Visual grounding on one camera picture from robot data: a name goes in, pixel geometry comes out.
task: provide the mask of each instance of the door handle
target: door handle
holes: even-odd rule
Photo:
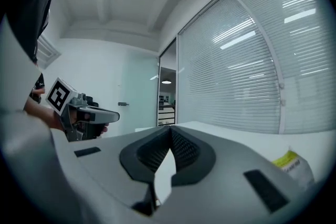
[[[130,105],[130,104],[127,104],[127,103],[124,103],[124,102],[119,102],[118,103],[118,106],[128,106],[128,105]]]

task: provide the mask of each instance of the fluorescent light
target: fluorescent light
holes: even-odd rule
[[[288,17],[288,18],[285,18],[284,23],[286,24],[286,23],[292,22],[292,21],[294,21],[294,20],[301,19],[301,18],[307,17],[307,16],[309,16],[309,15],[313,15],[313,14],[315,14],[315,13],[316,13],[316,9],[315,9],[315,8],[310,9],[310,10],[307,10],[307,11],[305,11],[305,12],[300,12],[300,13],[298,13],[298,14],[295,14],[295,15],[293,15],[293,16],[290,16],[290,17]]]
[[[318,42],[318,43],[309,43],[309,45],[308,46],[305,46],[305,47],[303,47],[303,48],[301,48],[301,49],[296,49],[295,51],[300,51],[300,50],[306,50],[307,48],[322,48],[322,46],[320,46],[320,47],[317,47],[318,45],[321,45],[322,44],[322,42]]]
[[[248,66],[251,66],[251,65],[256,65],[257,63],[261,63],[261,62],[263,62],[263,60],[256,61],[256,62],[251,62],[251,63],[247,63],[247,64],[245,64],[243,62],[243,63],[239,63],[239,64],[234,65],[234,66],[230,66],[230,67],[228,67],[228,69],[238,69],[238,68],[242,68],[242,67],[248,67]]]
[[[252,79],[252,78],[258,78],[258,77],[263,77],[265,74],[260,74],[260,75],[255,75],[255,76],[251,76],[251,77],[249,77],[250,79]]]
[[[312,31],[312,30],[314,30],[314,29],[318,29],[318,28],[320,28],[320,27],[317,26],[317,27],[309,28],[309,29],[307,29],[307,30],[300,31],[300,32],[297,32],[297,33],[295,33],[295,34],[291,34],[291,36],[295,36],[295,35],[298,35],[298,34],[302,34],[302,33],[305,33],[305,32],[308,32],[308,31]]]
[[[212,41],[213,41],[214,43],[218,43],[218,42],[220,42],[221,40],[223,40],[224,38],[226,38],[226,37],[232,35],[233,33],[237,32],[237,31],[240,31],[240,30],[242,30],[242,29],[244,29],[244,28],[250,26],[250,25],[253,24],[253,23],[254,23],[254,21],[252,22],[251,19],[249,19],[249,20],[247,20],[247,21],[245,21],[245,22],[243,22],[243,23],[241,23],[241,24],[239,24],[239,25],[237,25],[237,26],[231,28],[230,30],[225,31],[224,33],[218,35],[218,36],[215,37]]]
[[[301,76],[308,75],[308,74],[313,74],[313,73],[317,73],[317,72],[321,72],[321,71],[325,71],[325,70],[328,70],[328,69],[329,68],[324,68],[324,69],[316,70],[316,71],[313,71],[313,72],[301,74]]]
[[[241,97],[241,98],[235,98],[235,99],[251,99],[251,98],[261,98],[261,97],[269,97],[269,95],[255,96],[255,97]]]
[[[241,42],[241,41],[243,41],[243,40],[245,40],[245,39],[248,39],[248,38],[254,36],[255,34],[256,34],[255,31],[249,32],[249,33],[247,33],[246,35],[243,35],[243,36],[241,36],[241,37],[238,37],[238,38],[236,38],[236,39],[230,41],[229,43],[227,43],[227,44],[221,46],[221,49],[222,49],[222,50],[227,49],[228,47],[231,47],[231,46],[234,45],[234,44],[237,44],[237,43],[239,43],[239,42]]]
[[[311,1],[311,0],[292,0],[290,2],[283,3],[282,7],[286,8],[286,7],[289,7],[289,6],[294,5],[296,3],[305,2],[305,1],[308,2],[308,1]]]
[[[291,31],[291,32],[289,32],[290,34],[292,34],[292,33],[295,33],[295,32],[297,32],[297,31],[300,31],[300,30],[304,30],[304,29],[306,29],[306,28],[308,28],[309,26],[306,26],[306,27],[303,27],[303,28],[299,28],[299,29],[297,29],[297,30],[293,30],[293,31]]]
[[[298,59],[298,61],[307,61],[307,59],[311,59],[311,58],[317,58],[317,57],[320,57],[320,56],[324,56],[324,55],[326,55],[326,53],[325,52],[322,52],[321,54],[317,54],[317,55],[314,55],[314,53],[312,53],[312,54],[310,54],[310,55],[312,55],[312,56],[309,56],[309,57],[306,57],[307,55],[302,55],[301,56],[301,58],[302,59]]]

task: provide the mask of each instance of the ceiling light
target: ceiling light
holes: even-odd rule
[[[325,70],[328,70],[328,69],[329,69],[329,68],[324,68],[324,69],[316,70],[316,71],[313,71],[313,72],[309,72],[309,73],[301,74],[301,76],[308,75],[308,74],[313,74],[313,73],[316,73],[316,72],[325,71]]]
[[[308,2],[308,1],[310,1],[310,0],[292,0],[292,1],[290,1],[290,2],[283,3],[282,7],[285,8],[285,7],[294,5],[294,4],[296,4],[296,3],[304,2],[304,1]]]
[[[237,69],[237,68],[242,68],[242,67],[248,67],[248,66],[251,66],[251,65],[256,65],[257,63],[261,63],[261,62],[263,62],[263,60],[256,61],[256,62],[251,62],[251,63],[243,62],[243,63],[239,63],[239,64],[234,65],[234,66],[230,66],[230,67],[228,67],[228,69]]]
[[[164,81],[162,81],[163,84],[171,84],[172,82],[169,79],[165,79]]]
[[[297,32],[297,31],[307,29],[308,27],[309,27],[309,26],[306,26],[306,27],[303,27],[303,28],[299,28],[299,29],[293,30],[293,31],[291,31],[291,32],[289,32],[289,33],[292,34],[292,33],[295,33],[295,32]]]
[[[302,34],[302,33],[305,33],[305,32],[309,32],[309,31],[312,31],[312,30],[315,30],[315,29],[318,29],[318,28],[320,28],[320,27],[317,26],[317,27],[309,28],[309,29],[307,29],[307,30],[300,31],[300,32],[297,32],[297,33],[295,33],[295,34],[291,34],[291,36],[295,36],[295,35],[298,35],[298,34]]]
[[[265,74],[259,74],[259,75],[255,75],[255,76],[251,76],[249,77],[250,79],[253,79],[253,78],[259,78],[259,77],[263,77]]]
[[[239,42],[241,42],[241,41],[243,41],[243,40],[245,40],[245,39],[248,39],[248,38],[250,38],[250,37],[252,37],[252,36],[255,36],[255,34],[256,34],[255,31],[249,32],[249,33],[247,33],[246,35],[243,35],[243,36],[241,36],[241,37],[238,37],[238,38],[236,38],[236,39],[230,41],[229,43],[227,43],[227,44],[221,46],[221,49],[222,49],[222,50],[227,49],[228,47],[231,47],[231,46],[234,45],[234,44],[237,44],[237,43],[239,43]]]
[[[293,16],[290,16],[288,18],[285,18],[285,21],[284,23],[289,23],[289,22],[292,22],[294,20],[297,20],[297,19],[301,19],[301,18],[304,18],[304,17],[307,17],[309,15],[312,15],[312,14],[315,14],[316,13],[316,9],[313,8],[313,9],[310,9],[310,10],[307,10],[305,12],[300,12],[298,14],[295,14]]]
[[[251,21],[251,19],[249,19],[249,20],[247,20],[247,21],[245,21],[245,22],[243,22],[243,23],[241,23],[241,24],[239,24],[239,25],[237,25],[237,26],[231,28],[230,30],[225,31],[224,33],[222,33],[222,34],[216,36],[212,41],[213,41],[214,43],[218,43],[218,42],[220,42],[221,40],[223,40],[224,38],[227,38],[228,36],[234,34],[234,33],[237,32],[237,31],[243,30],[244,28],[250,26],[250,25],[253,24],[253,23],[254,23],[254,21]]]

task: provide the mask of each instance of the person's hand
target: person's hand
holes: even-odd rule
[[[51,128],[59,129],[61,131],[64,131],[59,115],[54,110],[51,110],[51,111],[53,112],[52,121],[51,121],[52,122],[51,125],[53,127],[51,127]],[[90,114],[86,113],[84,118],[86,120],[89,120],[90,119]],[[71,124],[75,124],[77,122],[77,111],[76,110],[71,110],[70,111],[70,121],[71,121]],[[108,126],[109,126],[109,123],[107,123],[105,125],[104,129],[101,131],[100,134],[106,133],[108,131],[108,128],[107,128]]]

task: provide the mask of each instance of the glass door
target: glass door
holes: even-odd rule
[[[121,135],[156,126],[159,84],[159,59],[155,55],[128,51],[123,62],[118,85]]]

